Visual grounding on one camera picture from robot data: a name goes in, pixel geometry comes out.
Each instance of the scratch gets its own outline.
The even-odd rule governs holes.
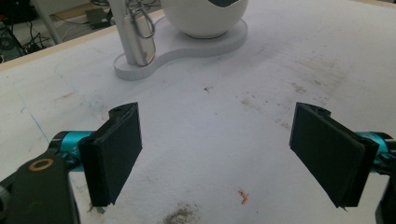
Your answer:
[[[46,136],[46,134],[44,133],[44,130],[41,128],[40,124],[37,122],[37,120],[35,119],[35,116],[33,116],[33,114],[30,112],[29,107],[27,107],[26,102],[24,101],[23,97],[21,96],[21,93],[18,91],[18,89],[12,85],[14,87],[15,92],[18,94],[18,96],[20,97],[22,103],[23,103],[23,110],[21,112],[23,112],[24,110],[26,110],[30,117],[32,117],[33,121],[35,122],[35,125],[38,127],[38,129],[40,130],[40,132],[43,134],[43,136],[46,138],[47,143],[49,143],[49,139]]]

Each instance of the floor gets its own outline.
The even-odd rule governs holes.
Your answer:
[[[148,12],[161,9],[161,4],[159,3],[159,0],[156,0],[154,2],[150,1],[150,3],[153,7],[148,8]],[[91,5],[87,8],[85,6],[85,9],[94,8],[97,7]],[[82,13],[76,12],[76,10],[81,10],[81,8],[79,8],[75,9],[75,11],[71,9],[67,12],[61,12],[55,15],[51,15],[52,22],[63,42],[100,30],[93,30],[91,28],[90,24],[88,23],[87,16],[84,14],[85,9],[83,9]],[[104,12],[107,13],[108,11],[109,7],[104,7]],[[31,22],[28,21],[14,24],[13,34],[21,43],[21,45],[25,45],[31,42],[32,39],[35,39],[35,42],[37,43],[39,48],[49,48],[55,45],[55,42],[50,38],[47,27],[40,18],[34,19]]]

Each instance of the white table surface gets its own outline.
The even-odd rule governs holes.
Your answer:
[[[187,223],[375,223],[387,177],[369,176],[358,208],[336,209],[290,150],[290,128],[306,102],[353,131],[396,136],[396,10],[251,0],[244,20],[238,51],[177,60],[136,82],[114,74],[114,28],[1,64],[0,179],[57,132],[96,130],[109,109],[138,102],[144,148],[116,204],[88,212],[84,175],[70,175],[82,223],[163,223],[186,204]]]

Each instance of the metal pole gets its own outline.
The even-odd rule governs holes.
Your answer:
[[[41,20],[43,20],[44,24],[46,25],[47,30],[49,31],[49,35],[53,39],[55,44],[61,44],[63,41],[59,36],[58,32],[56,31],[55,26],[53,25],[52,20],[50,19],[50,16],[47,13],[46,9],[44,9],[41,5],[40,0],[32,0],[32,4],[33,6],[35,6],[35,9],[37,10],[37,13],[40,16]]]

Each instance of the stain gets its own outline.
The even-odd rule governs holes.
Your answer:
[[[246,194],[243,190],[238,190],[238,194],[241,195],[241,197],[243,198],[241,204],[245,205],[248,202],[248,194]]]
[[[284,127],[284,128],[287,129],[287,130],[290,128],[289,124],[286,123],[286,122],[282,122],[282,123],[280,124],[280,126]]]
[[[242,105],[249,105],[249,104],[250,104],[250,101],[249,101],[248,98],[245,98],[245,99],[243,99],[243,100],[241,101],[241,104],[242,104]]]
[[[200,221],[199,205],[179,203],[176,210],[163,219],[163,224],[196,224]]]
[[[73,95],[73,92],[70,92],[70,93],[67,93],[67,94],[65,94],[65,95],[63,95],[63,96],[61,96],[61,97],[56,98],[56,99],[53,100],[53,101],[54,101],[54,102],[58,102],[58,101],[67,99],[67,98],[69,98],[69,97],[72,96],[72,95]]]
[[[294,91],[300,94],[303,94],[306,92],[306,89],[304,87],[297,85],[295,82],[291,83],[291,86],[294,87]]]
[[[204,88],[204,91],[206,91],[207,93],[210,93],[210,91],[212,91],[214,89],[213,86],[208,86]]]

